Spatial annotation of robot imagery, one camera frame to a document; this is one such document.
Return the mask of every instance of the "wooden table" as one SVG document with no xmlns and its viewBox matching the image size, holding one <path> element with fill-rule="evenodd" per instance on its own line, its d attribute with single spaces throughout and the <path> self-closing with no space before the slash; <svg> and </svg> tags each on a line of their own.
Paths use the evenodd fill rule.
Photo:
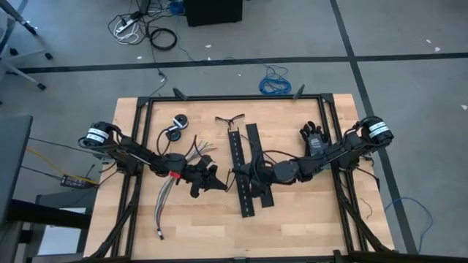
<svg viewBox="0 0 468 263">
<path fill-rule="evenodd" d="M 334 99 L 343 132 L 358 120 L 358 114 L 352 95 L 336 94 Z M 131 134 L 136 102 L 136 98 L 117 101 L 113 123 L 126 135 Z M 189 118 L 189 127 L 182 131 L 178 142 L 171 144 L 171 151 L 186 153 L 196 134 L 199 141 L 213 143 L 218 149 L 211 153 L 211 157 L 219 166 L 217 177 L 222 181 L 226 180 L 233 163 L 227 125 L 215 122 L 214 116 L 231 118 L 245 113 L 244 119 L 235 122 L 241 134 L 246 135 L 246 124 L 257 123 L 263 150 L 277 149 L 299 156 L 303 156 L 305 147 L 299 129 L 307 121 L 321 123 L 318 103 L 309 99 L 157 102 L 152 109 L 149 149 L 156 151 L 158 133 L 172 125 L 172 118 L 180 113 Z M 138 141 L 141 141 L 146 109 L 142 114 Z M 332 139 L 335 140 L 329 110 L 327 115 Z M 166 143 L 166 138 L 162 138 L 161 147 Z M 249 143 L 243 141 L 242 146 L 248 162 L 251 159 Z M 287 158 L 274 153 L 271 155 L 277 161 Z M 369 162 L 361 161 L 361 168 L 373 172 Z M 112 172 L 103 174 L 101 180 Z M 390 230 L 374 178 L 358 170 L 353 175 L 361 217 L 382 243 L 392 248 Z M 274 207 L 262 208 L 260 198 L 256 198 L 256 215 L 251 218 L 241 217 L 235 183 L 228 193 L 210 190 L 201 192 L 197 199 L 190 197 L 190 185 L 181 183 L 172 188 L 167 199 L 162 214 L 162 230 L 166 239 L 160 240 L 155 232 L 154 206 L 165 180 L 145 168 L 132 259 L 324 256 L 331 255 L 335 249 L 346 254 L 330 170 L 321 172 L 307 183 L 273 185 Z M 95 252 L 116 222 L 122 182 L 123 176 L 117 175 L 99 187 L 85 256 Z M 349 220 L 352 222 L 355 248 L 358 249 L 355 225 L 350 217 Z M 125 227 L 121 254 L 127 240 L 128 222 Z"/>
</svg>

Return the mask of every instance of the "concrete floor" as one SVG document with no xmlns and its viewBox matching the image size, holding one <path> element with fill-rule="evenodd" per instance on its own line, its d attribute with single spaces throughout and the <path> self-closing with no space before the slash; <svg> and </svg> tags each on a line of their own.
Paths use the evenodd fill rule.
<svg viewBox="0 0 468 263">
<path fill-rule="evenodd" d="M 357 56 L 468 52 L 468 1 L 338 0 Z M 23 16 L 38 27 L 34 38 L 17 26 L 10 40 L 20 52 L 45 46 L 54 56 L 27 61 L 24 68 L 151 63 L 147 41 L 117 44 L 107 31 L 115 15 L 126 13 L 128 0 L 42 0 L 27 4 Z M 174 29 L 181 46 L 197 59 L 346 56 L 329 0 L 252 0 L 244 2 L 240 23 L 189 28 L 185 18 L 162 18 L 155 25 Z M 155 51 L 157 62 L 188 61 L 177 48 Z M 292 89 L 306 93 L 351 93 L 360 117 L 366 115 L 350 63 L 287 63 Z M 464 170 L 468 141 L 468 59 L 360 62 L 366 91 L 376 115 L 385 119 L 396 139 L 388 147 L 403 197 L 422 202 L 434 217 L 422 254 L 468 256 Z M 166 68 L 168 82 L 160 93 L 177 87 L 187 95 L 259 94 L 265 74 L 261 65 Z M 119 97 L 147 96 L 158 85 L 155 69 L 32 74 L 46 84 L 40 91 L 13 76 L 0 82 L 0 116 L 34 116 L 31 136 L 75 145 L 93 121 L 112 121 Z M 97 163 L 92 156 L 30 141 L 69 172 L 83 174 Z M 50 171 L 35 156 L 24 164 Z M 391 202 L 378 157 L 375 174 L 382 180 L 382 201 Z M 15 197 L 34 201 L 38 194 L 68 191 L 54 180 L 21 170 Z M 416 204 L 404 203 L 416 245 L 427 225 Z M 396 248 L 405 251 L 393 209 L 388 221 Z"/>
</svg>

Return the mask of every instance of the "blue cable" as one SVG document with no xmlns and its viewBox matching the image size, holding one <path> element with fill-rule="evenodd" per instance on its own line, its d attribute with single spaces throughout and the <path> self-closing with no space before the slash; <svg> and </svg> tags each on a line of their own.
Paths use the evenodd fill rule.
<svg viewBox="0 0 468 263">
<path fill-rule="evenodd" d="M 421 236 L 419 237 L 419 247 L 418 247 L 418 254 L 421 252 L 421 248 L 423 246 L 423 240 L 424 240 L 424 236 L 426 235 L 427 231 L 430 230 L 430 228 L 432 228 L 432 225 L 434 223 L 434 219 L 432 218 L 432 215 L 431 215 L 431 212 L 429 212 L 429 210 L 423 205 L 421 204 L 419 201 L 417 201 L 416 199 L 414 198 L 411 198 L 411 197 L 402 197 L 402 198 L 398 198 L 396 200 L 394 200 L 393 202 L 391 202 L 390 204 L 388 204 L 384 211 L 386 212 L 388 208 L 390 208 L 391 205 L 395 204 L 396 202 L 398 201 L 402 201 L 402 200 L 410 200 L 410 201 L 413 201 L 413 202 L 416 202 L 418 205 L 420 205 L 427 213 L 427 215 L 429 216 L 429 218 L 431 219 L 431 223 L 429 224 L 429 226 L 426 228 L 426 230 L 424 230 L 422 233 L 421 233 Z"/>
<path fill-rule="evenodd" d="M 174 15 L 182 15 L 185 13 L 184 3 L 181 1 L 173 1 L 169 4 L 169 11 Z"/>
<path fill-rule="evenodd" d="M 263 62 L 261 62 L 260 60 L 256 59 L 256 58 L 253 58 L 253 59 L 237 59 L 237 58 L 233 58 L 233 57 L 226 57 L 225 59 L 221 60 L 221 61 L 217 61 L 217 62 L 214 62 L 214 61 L 209 61 L 208 59 L 207 60 L 201 60 L 201 61 L 196 61 L 193 59 L 193 57 L 190 56 L 190 53 L 189 51 L 183 49 L 181 47 L 181 36 L 178 34 L 177 32 L 177 28 L 178 28 L 178 17 L 177 17 L 177 24 L 175 25 L 175 34 L 177 35 L 178 37 L 178 41 L 177 41 L 177 47 L 178 49 L 182 50 L 185 52 L 185 54 L 190 58 L 191 61 L 193 62 L 201 62 L 201 61 L 207 61 L 209 63 L 212 63 L 213 65 L 216 65 L 216 64 L 220 64 L 228 59 L 230 60 L 234 60 L 234 61 L 238 61 L 238 62 L 249 62 L 249 61 L 255 61 L 259 64 L 262 64 L 263 66 L 266 67 L 266 74 L 265 74 L 265 77 L 260 81 L 260 84 L 258 85 L 258 88 L 260 90 L 260 92 L 262 94 L 265 94 L 265 95 L 280 95 L 280 94 L 288 94 L 289 92 L 291 92 L 291 82 L 289 82 L 289 80 L 286 80 L 284 78 L 284 76 L 289 72 L 289 69 L 287 69 L 286 67 L 283 67 L 283 66 L 277 66 L 277 65 L 266 65 L 264 64 Z M 282 74 L 279 74 L 276 72 L 276 70 L 274 69 L 274 67 L 276 67 L 277 69 L 282 69 L 284 70 L 284 73 Z"/>
</svg>

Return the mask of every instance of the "extension cord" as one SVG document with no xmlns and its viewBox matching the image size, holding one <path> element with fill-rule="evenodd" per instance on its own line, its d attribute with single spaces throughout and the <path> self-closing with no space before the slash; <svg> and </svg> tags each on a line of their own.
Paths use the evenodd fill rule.
<svg viewBox="0 0 468 263">
<path fill-rule="evenodd" d="M 117 33 L 117 34 L 120 34 L 123 30 L 129 28 L 129 27 L 130 27 L 131 25 L 133 25 L 133 23 L 135 23 L 135 22 L 137 22 L 137 20 L 134 20 L 134 19 L 128 20 L 128 21 L 126 22 L 127 24 L 126 24 L 125 26 L 121 26 L 121 27 L 117 28 L 116 33 Z"/>
</svg>

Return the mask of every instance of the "label sticker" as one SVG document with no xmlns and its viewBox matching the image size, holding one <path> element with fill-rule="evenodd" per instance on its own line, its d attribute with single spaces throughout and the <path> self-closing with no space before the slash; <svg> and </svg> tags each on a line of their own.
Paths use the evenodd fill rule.
<svg viewBox="0 0 468 263">
<path fill-rule="evenodd" d="M 371 132 L 373 132 L 374 130 L 376 130 L 376 129 L 380 128 L 380 127 L 383 127 L 383 126 L 385 126 L 385 122 L 381 121 L 381 122 L 379 122 L 379 123 L 376 123 L 376 124 L 370 126 L 370 127 L 369 127 L 369 130 L 370 130 Z"/>
<path fill-rule="evenodd" d="M 89 139 L 92 139 L 92 140 L 96 140 L 96 141 L 98 141 L 98 142 L 100 142 L 100 143 L 104 143 L 104 138 L 99 137 L 99 136 L 94 135 L 94 134 L 88 134 L 88 135 L 86 135 L 86 138 L 89 138 Z"/>
<path fill-rule="evenodd" d="M 101 131 L 101 130 L 95 129 L 95 128 L 90 128 L 90 129 L 88 130 L 88 133 L 97 134 L 97 135 L 99 135 L 99 136 L 104 137 L 105 139 L 108 139 L 108 138 L 109 138 L 109 134 L 107 134 L 107 133 L 105 133 L 105 132 L 103 132 L 103 131 Z"/>
<path fill-rule="evenodd" d="M 378 134 L 381 134 L 383 132 L 386 132 L 388 130 L 389 130 L 389 128 L 387 126 L 385 126 L 385 127 L 382 127 L 380 129 L 377 129 L 377 130 L 371 132 L 371 134 L 369 134 L 369 136 L 370 136 L 370 138 L 373 138 L 374 136 L 376 136 Z"/>
</svg>

